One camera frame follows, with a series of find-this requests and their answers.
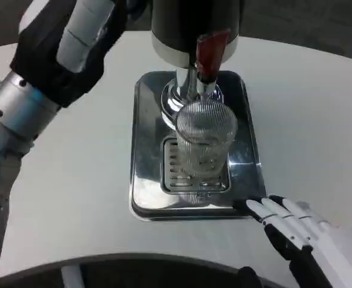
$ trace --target white robotic hand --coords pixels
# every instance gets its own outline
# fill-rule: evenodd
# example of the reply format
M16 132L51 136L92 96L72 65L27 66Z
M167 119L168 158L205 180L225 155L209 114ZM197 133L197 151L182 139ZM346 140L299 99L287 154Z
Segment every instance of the white robotic hand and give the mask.
M270 196L236 201L234 208L264 230L300 287L352 287L352 230L333 227L305 202Z

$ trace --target silver cylinder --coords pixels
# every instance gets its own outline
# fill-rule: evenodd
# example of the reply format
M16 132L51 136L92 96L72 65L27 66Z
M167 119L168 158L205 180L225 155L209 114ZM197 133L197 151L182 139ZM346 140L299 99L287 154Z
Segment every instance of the silver cylinder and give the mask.
M26 140L35 139L59 108L14 72L0 84L0 122Z

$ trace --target stainless steel tray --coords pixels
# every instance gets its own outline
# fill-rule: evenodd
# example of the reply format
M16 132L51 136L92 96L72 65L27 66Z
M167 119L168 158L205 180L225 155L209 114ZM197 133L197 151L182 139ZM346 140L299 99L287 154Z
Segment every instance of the stainless steel tray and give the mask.
M237 74L221 71L217 79L224 102L238 119L238 130L227 166L225 189L169 189L166 185L165 147L175 137L162 118L160 95L175 77L173 72L150 72L135 86L130 201L143 220L188 220L242 217L232 201L266 196L261 163L253 132L245 84Z

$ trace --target dark floor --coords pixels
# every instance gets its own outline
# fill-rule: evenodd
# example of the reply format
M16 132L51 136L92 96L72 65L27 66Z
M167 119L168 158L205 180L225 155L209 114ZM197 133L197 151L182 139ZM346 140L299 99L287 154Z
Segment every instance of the dark floor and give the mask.
M17 41L18 22L30 2L0 0L0 46ZM149 11L129 29L149 30ZM241 35L311 47L352 58L352 0L248 0ZM106 262L86 265L83 272L88 287L161 287L164 275L174 280L180 279L176 272L171 273L172 269L171 272L166 271L158 265L119 266L116 262ZM197 287L215 283L216 278L211 275L196 276L200 284ZM208 281L199 282L199 277ZM61 274L56 270L0 287L62 288L63 285Z
M235 273L167 260L105 261L82 265L81 270L86 288L243 287ZM270 283L264 284L265 288L272 288ZM0 285L0 288L33 287L64 288L60 270L51 270Z
M30 2L0 0L0 45L17 41L18 22ZM149 28L149 11L129 26ZM352 58L352 0L246 0L241 35Z

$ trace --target robot finger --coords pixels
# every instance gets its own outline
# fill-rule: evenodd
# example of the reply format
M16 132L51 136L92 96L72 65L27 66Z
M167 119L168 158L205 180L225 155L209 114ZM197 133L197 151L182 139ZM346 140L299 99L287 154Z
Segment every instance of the robot finger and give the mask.
M313 211L307 202L297 202L296 204L319 225L322 232L328 231L332 227L326 219Z
M308 227L302 223L294 214L292 214L289 210L276 203L275 201L263 198L261 199L261 203L268 207L271 211L275 212L283 218L293 229L297 231L303 238L307 241L311 242L312 239L317 239L315 233L313 233Z
M252 215L256 214L258 216L254 216L254 218L257 218L266 227L272 225L287 241L290 241L299 250L309 245L308 240L275 211L255 200L247 200L246 206L252 211Z

